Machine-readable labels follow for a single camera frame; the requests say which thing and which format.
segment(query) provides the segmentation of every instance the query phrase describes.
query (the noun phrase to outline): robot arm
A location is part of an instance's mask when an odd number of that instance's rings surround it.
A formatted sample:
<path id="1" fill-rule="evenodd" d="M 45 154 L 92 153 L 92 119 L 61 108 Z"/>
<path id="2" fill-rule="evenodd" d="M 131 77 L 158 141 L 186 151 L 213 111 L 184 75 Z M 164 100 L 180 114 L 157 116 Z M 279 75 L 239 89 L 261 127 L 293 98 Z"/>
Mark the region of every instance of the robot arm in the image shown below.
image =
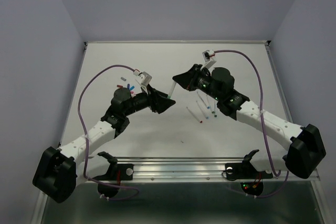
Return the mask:
<path id="1" fill-rule="evenodd" d="M 214 53 L 209 54 L 207 51 L 203 55 L 206 61 L 204 66 L 194 64 L 186 73 L 174 76 L 173 80 L 185 90 L 203 91 L 217 101 L 217 107 L 224 115 L 262 131 L 258 105 L 234 89 L 235 79 L 229 70 L 215 68 L 212 73 L 209 72 L 208 67 L 216 62 Z M 282 165 L 283 161 L 278 158 L 275 162 L 276 168 L 287 168 L 300 178 L 308 178 L 326 154 L 319 130 L 311 124 L 302 127 L 267 111 L 262 113 L 267 135 L 288 151 L 288 154 L 282 157 L 286 166 Z M 252 164 L 256 172 L 268 170 L 268 159 L 264 158 L 264 162 L 260 162 L 257 158 L 252 158 L 257 151 L 247 155 L 245 164 L 246 162 Z"/>
<path id="2" fill-rule="evenodd" d="M 152 112 L 162 113 L 175 104 L 162 93 L 149 85 L 150 75 L 139 71 L 134 72 L 141 85 L 142 93 L 132 97 L 127 88 L 114 92 L 111 105 L 98 123 L 88 131 L 89 155 L 106 142 L 116 138 L 129 125 L 128 115 L 136 111 L 150 108 Z M 47 148 L 38 164 L 33 185 L 60 203 L 66 200 L 75 187 L 86 179 L 83 176 L 86 156 L 86 138 L 80 136 L 73 142 L 58 149 Z M 104 174 L 114 163 L 114 158 L 107 153 L 100 153 L 88 162 L 90 177 Z"/>

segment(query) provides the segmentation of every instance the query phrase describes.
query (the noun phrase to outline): metal frame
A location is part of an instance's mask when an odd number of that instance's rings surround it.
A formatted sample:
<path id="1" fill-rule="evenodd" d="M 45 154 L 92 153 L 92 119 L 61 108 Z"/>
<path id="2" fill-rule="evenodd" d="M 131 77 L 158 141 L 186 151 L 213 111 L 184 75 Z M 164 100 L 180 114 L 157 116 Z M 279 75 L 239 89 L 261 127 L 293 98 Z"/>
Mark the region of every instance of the metal frame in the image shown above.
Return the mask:
<path id="1" fill-rule="evenodd" d="M 281 97 L 282 105 L 285 110 L 286 118 L 289 122 L 292 122 L 289 107 L 286 101 L 284 91 L 281 87 L 280 80 L 277 74 L 276 67 L 274 65 L 273 58 L 271 56 L 269 45 L 266 41 L 93 41 L 91 43 L 186 43 L 186 44 L 199 44 L 199 43 L 214 43 L 214 44 L 264 44 L 272 71 L 275 77 L 277 88 Z M 230 182 L 223 176 L 226 163 L 240 163 L 243 160 L 242 157 L 238 158 L 136 158 L 136 157 L 119 157 L 118 163 L 132 163 L 133 180 L 125 182 L 125 184 L 132 183 L 227 183 Z M 283 180 L 285 174 L 282 173 L 279 177 Z M 279 179 L 270 179 L 267 181 L 277 182 Z M 306 179 L 298 178 L 290 174 L 289 181 L 302 181 Z M 324 196 L 318 171 L 315 170 L 310 176 L 309 180 L 312 183 L 312 187 L 317 199 L 317 203 L 320 207 L 320 212 L 324 223 L 333 223 L 331 213 Z M 246 182 L 249 180 L 236 180 L 236 182 Z M 40 191 L 37 204 L 35 206 L 34 214 L 31 223 L 41 223 L 44 209 L 47 202 L 47 195 Z"/>

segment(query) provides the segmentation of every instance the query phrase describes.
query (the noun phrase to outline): wall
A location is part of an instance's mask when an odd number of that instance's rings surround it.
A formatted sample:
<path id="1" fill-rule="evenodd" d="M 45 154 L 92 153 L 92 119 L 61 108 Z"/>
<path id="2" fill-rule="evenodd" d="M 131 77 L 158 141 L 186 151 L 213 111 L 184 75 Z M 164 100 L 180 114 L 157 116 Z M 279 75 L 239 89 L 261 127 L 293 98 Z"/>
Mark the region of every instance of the wall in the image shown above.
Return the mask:
<path id="1" fill-rule="evenodd" d="M 33 176 L 62 134 L 83 42 L 61 0 L 0 0 L 0 31 L 0 223 L 28 223 Z"/>
<path id="2" fill-rule="evenodd" d="M 296 123 L 319 127 L 327 156 L 319 166 L 336 219 L 336 0 L 295 0 L 271 50 Z"/>
<path id="3" fill-rule="evenodd" d="M 267 40 L 294 0 L 63 0 L 85 41 Z"/>

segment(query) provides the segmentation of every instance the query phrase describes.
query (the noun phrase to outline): white board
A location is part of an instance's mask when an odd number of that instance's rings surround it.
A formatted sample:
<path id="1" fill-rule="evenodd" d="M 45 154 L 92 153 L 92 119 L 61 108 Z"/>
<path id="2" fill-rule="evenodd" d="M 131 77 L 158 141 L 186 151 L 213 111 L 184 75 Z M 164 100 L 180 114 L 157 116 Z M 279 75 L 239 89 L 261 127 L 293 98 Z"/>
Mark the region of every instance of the white board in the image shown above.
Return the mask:
<path id="1" fill-rule="evenodd" d="M 157 44 L 108 43 L 89 44 L 71 105 L 62 145 L 83 133 L 77 114 L 80 93 L 88 81 L 109 65 L 123 64 L 149 73 L 151 86 L 168 93 L 172 77 L 188 71 L 194 63 L 203 64 L 202 52 L 207 49 L 233 49 L 247 54 L 256 65 L 264 88 L 264 108 L 285 119 L 276 81 L 262 44 Z M 260 93 L 256 74 L 250 63 L 238 54 L 218 54 L 215 67 L 225 67 L 235 78 L 235 89 L 259 103 Z M 82 101 L 82 115 L 91 128 L 110 105 L 117 84 L 135 86 L 131 71 L 113 68 L 101 75 L 87 90 Z M 248 125 L 218 113 L 218 117 L 203 118 L 198 123 L 187 111 L 189 106 L 200 118 L 196 92 L 176 85 L 172 99 L 176 104 L 158 115 L 145 109 L 129 116 L 130 125 L 115 140 L 99 148 L 113 156 L 125 157 L 243 157 L 251 150 L 265 150 L 262 133 Z M 274 151 L 285 150 L 269 139 Z"/>

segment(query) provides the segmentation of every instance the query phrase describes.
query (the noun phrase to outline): gray wall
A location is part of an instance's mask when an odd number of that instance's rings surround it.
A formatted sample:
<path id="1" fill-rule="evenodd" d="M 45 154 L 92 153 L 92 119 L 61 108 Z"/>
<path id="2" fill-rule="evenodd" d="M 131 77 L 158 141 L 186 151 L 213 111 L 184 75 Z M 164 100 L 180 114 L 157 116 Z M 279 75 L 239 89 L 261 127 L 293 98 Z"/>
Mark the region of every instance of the gray wall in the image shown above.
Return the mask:
<path id="1" fill-rule="evenodd" d="M 0 0 L 0 223 L 30 222 L 33 175 L 60 139 L 82 54 L 61 0 Z"/>
<path id="2" fill-rule="evenodd" d="M 319 166 L 336 219 L 336 0 L 295 0 L 271 49 L 295 122 L 315 124 L 327 156 Z"/>
<path id="3" fill-rule="evenodd" d="M 294 0 L 63 0 L 85 41 L 272 39 Z"/>

